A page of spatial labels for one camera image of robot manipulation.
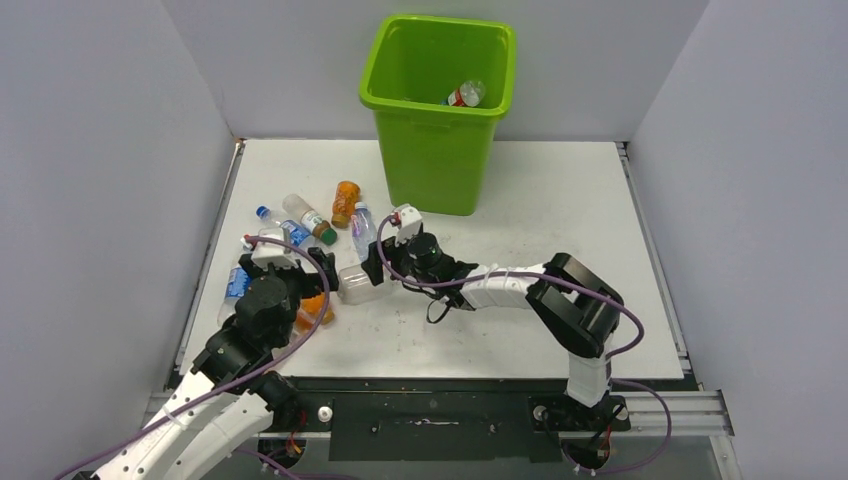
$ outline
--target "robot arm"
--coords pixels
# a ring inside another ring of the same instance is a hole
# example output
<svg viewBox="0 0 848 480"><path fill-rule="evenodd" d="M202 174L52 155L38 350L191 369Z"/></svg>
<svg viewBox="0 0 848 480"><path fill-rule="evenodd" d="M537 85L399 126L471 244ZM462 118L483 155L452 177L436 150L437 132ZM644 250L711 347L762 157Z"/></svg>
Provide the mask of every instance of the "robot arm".
<svg viewBox="0 0 848 480"><path fill-rule="evenodd" d="M442 252L433 234L424 231L421 214L409 205L395 209L390 223L398 228L398 234L383 240L381 245L386 260L400 275L430 285L477 278L461 285L416 291L448 308L479 310L495 306L533 310L569 352L568 396L588 408L604 400L610 389L606 352L618 327L618 310L596 298L536 277L544 274L559 278L623 304L621 296L609 285L566 253L557 253L547 263L526 268L490 268L455 260ZM362 268L374 285L383 281L376 242L371 245Z"/></svg>
<svg viewBox="0 0 848 480"><path fill-rule="evenodd" d="M338 289L335 257L310 249ZM211 469L244 440L277 419L297 413L294 387L268 372L227 393L212 397L179 415L171 412L233 380L260 370L271 351L288 345L301 298L321 292L320 276L305 273L291 252L272 244L257 245L239 263L252 283L235 306L236 313L206 342L191 372L152 422L168 422L120 452L96 471L100 480L194 479Z"/></svg>

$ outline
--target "orange object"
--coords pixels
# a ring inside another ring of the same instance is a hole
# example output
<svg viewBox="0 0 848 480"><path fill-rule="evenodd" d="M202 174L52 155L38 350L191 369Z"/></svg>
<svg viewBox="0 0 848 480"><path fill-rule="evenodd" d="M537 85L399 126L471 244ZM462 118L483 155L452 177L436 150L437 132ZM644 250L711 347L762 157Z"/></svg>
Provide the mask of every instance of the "orange object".
<svg viewBox="0 0 848 480"><path fill-rule="evenodd" d="M300 331L306 331L312 328L315 324L315 317L321 311L321 305L324 304L324 294L318 294L312 298L304 298L300 301L300 310L297 311L297 318L294 321L295 327ZM321 325L326 325L336 318L332 308L327 308L327 313L324 315L324 320Z"/></svg>
<svg viewBox="0 0 848 480"><path fill-rule="evenodd" d="M333 200L333 218L330 222L338 228L347 228L350 216L359 200L359 185L353 182L339 182L336 199Z"/></svg>

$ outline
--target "white wall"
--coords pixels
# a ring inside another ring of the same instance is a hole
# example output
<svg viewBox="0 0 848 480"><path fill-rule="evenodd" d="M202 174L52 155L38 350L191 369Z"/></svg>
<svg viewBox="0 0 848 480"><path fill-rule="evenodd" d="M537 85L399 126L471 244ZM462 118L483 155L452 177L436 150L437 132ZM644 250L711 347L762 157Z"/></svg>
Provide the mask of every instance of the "white wall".
<svg viewBox="0 0 848 480"><path fill-rule="evenodd" d="M848 2L713 0L630 154L746 479L841 479Z"/></svg>
<svg viewBox="0 0 848 480"><path fill-rule="evenodd" d="M392 13L498 20L518 44L511 139L629 139L708 0L163 0L233 132L373 138L359 78Z"/></svg>
<svg viewBox="0 0 848 480"><path fill-rule="evenodd" d="M197 281L232 139L162 5L0 9L0 477L135 431Z"/></svg>

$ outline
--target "green bottle cap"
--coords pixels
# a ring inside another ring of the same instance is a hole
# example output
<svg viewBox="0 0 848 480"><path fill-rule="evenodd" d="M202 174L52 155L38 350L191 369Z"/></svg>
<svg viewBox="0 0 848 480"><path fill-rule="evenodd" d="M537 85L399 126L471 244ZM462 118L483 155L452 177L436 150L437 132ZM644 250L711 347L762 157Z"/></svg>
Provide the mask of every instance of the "green bottle cap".
<svg viewBox="0 0 848 480"><path fill-rule="evenodd" d="M336 240L339 236L336 234L336 231L332 228L328 228L321 233L321 241L327 245L332 245L336 243Z"/></svg>

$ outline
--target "green plastic bin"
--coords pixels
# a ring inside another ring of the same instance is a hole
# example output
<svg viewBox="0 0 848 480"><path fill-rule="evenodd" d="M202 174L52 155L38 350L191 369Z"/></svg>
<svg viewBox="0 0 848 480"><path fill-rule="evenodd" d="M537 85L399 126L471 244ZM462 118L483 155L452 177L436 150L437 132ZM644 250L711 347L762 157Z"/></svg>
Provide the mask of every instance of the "green plastic bin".
<svg viewBox="0 0 848 480"><path fill-rule="evenodd" d="M421 15L393 15L383 22L359 98L374 111L394 205L474 213L514 78L515 34L509 25ZM440 105L467 80L486 85L480 105Z"/></svg>

